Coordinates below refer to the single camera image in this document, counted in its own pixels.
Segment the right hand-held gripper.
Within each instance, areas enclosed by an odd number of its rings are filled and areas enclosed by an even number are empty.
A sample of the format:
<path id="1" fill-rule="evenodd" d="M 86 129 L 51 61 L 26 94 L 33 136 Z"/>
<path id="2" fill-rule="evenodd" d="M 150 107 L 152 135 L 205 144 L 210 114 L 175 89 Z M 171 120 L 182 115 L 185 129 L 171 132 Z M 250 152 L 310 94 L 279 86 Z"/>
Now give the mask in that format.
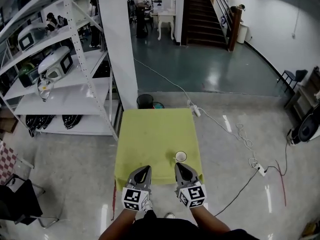
<path id="1" fill-rule="evenodd" d="M 207 199 L 207 191 L 198 173 L 189 165 L 177 162 L 174 166 L 177 182 L 176 195 L 186 208 L 203 206 Z"/>

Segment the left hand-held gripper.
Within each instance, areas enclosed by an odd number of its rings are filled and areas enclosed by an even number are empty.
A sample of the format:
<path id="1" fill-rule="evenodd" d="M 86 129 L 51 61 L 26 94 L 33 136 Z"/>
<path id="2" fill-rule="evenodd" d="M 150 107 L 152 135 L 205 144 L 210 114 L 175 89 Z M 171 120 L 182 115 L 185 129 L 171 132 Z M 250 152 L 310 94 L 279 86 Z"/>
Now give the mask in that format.
<path id="1" fill-rule="evenodd" d="M 152 168 L 150 165 L 139 167 L 128 177 L 122 188 L 121 201 L 124 209 L 140 212 L 145 209 L 151 193 Z"/>

